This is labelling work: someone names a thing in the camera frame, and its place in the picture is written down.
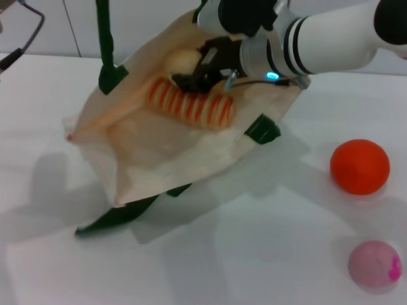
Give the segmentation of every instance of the blue led light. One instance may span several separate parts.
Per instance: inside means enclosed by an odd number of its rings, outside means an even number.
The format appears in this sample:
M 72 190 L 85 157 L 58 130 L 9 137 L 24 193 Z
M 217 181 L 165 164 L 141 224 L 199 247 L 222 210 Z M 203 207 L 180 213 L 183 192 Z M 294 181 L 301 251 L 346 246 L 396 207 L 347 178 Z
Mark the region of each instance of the blue led light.
M 278 78 L 280 78 L 280 76 L 274 72 L 267 72 L 266 76 L 267 76 L 267 78 L 274 79 L 274 80 L 277 80 Z

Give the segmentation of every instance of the orange ball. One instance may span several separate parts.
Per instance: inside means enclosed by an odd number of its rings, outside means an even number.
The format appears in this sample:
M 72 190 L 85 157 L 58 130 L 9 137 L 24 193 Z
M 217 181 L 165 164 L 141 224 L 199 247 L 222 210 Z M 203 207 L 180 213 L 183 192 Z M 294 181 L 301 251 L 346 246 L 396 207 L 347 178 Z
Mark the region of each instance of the orange ball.
M 346 192 L 368 195 L 379 190 L 389 178 L 389 157 L 372 141 L 351 140 L 335 149 L 331 175 Z

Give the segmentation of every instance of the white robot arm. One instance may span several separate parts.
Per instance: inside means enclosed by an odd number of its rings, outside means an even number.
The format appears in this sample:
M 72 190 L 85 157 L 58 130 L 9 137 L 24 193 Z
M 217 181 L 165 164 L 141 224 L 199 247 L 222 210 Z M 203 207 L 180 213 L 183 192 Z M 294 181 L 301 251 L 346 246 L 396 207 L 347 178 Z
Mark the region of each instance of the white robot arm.
M 379 48 L 407 58 L 406 0 L 372 0 L 305 18 L 285 0 L 207 0 L 196 14 L 204 31 L 244 35 L 240 66 L 253 79 L 357 69 Z

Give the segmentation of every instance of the striped toy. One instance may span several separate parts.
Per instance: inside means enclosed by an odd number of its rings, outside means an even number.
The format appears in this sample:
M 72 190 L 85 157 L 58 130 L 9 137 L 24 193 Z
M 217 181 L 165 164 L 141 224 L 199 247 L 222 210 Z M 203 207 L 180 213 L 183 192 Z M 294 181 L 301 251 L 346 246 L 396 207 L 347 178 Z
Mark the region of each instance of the striped toy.
M 235 116 L 233 98 L 221 93 L 184 93 L 168 79 L 157 79 L 147 92 L 146 105 L 190 126 L 221 130 Z

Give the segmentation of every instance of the bag strap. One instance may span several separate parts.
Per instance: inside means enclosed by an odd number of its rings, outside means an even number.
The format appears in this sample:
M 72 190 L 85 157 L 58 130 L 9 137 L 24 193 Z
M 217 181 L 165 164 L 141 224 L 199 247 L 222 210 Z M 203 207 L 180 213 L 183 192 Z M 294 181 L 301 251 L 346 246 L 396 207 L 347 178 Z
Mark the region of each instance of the bag strap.
M 124 66 L 113 63 L 114 43 L 110 31 L 109 0 L 96 0 L 97 26 L 99 30 L 102 69 L 99 74 L 99 88 L 108 95 L 128 74 Z
M 193 17 L 192 17 L 192 22 L 193 22 L 194 24 L 198 22 L 198 15 L 199 15 L 199 12 L 200 12 L 201 9 L 205 6 L 206 2 L 208 2 L 208 0 L 201 0 L 200 6 L 194 11 Z

